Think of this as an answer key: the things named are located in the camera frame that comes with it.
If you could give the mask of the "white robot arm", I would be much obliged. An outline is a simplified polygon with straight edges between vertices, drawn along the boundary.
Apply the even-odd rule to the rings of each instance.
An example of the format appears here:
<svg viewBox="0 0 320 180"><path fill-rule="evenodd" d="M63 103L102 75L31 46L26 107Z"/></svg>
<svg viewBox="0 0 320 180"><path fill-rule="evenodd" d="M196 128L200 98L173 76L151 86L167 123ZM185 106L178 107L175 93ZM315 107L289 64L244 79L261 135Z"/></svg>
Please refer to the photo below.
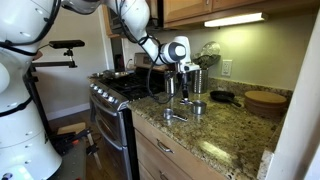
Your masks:
<svg viewBox="0 0 320 180"><path fill-rule="evenodd" d="M171 42L158 43L146 31L150 10L145 0L61 0L63 8L82 15L93 13L100 5L106 5L117 14L123 31L148 54L153 65L177 65L182 75L181 103L189 103L187 74L200 69L191 61L189 39L177 36Z"/></svg>

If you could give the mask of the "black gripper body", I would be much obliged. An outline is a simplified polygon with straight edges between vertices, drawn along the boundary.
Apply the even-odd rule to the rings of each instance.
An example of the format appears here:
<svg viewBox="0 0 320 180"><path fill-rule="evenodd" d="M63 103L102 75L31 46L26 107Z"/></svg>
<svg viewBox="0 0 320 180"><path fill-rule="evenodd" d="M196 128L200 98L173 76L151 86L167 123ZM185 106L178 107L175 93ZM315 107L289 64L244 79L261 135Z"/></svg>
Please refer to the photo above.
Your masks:
<svg viewBox="0 0 320 180"><path fill-rule="evenodd" d="M183 63L177 64L177 71L180 74L185 74L185 73L196 71L196 70L200 70L200 66L192 62L185 63L185 64Z"/></svg>

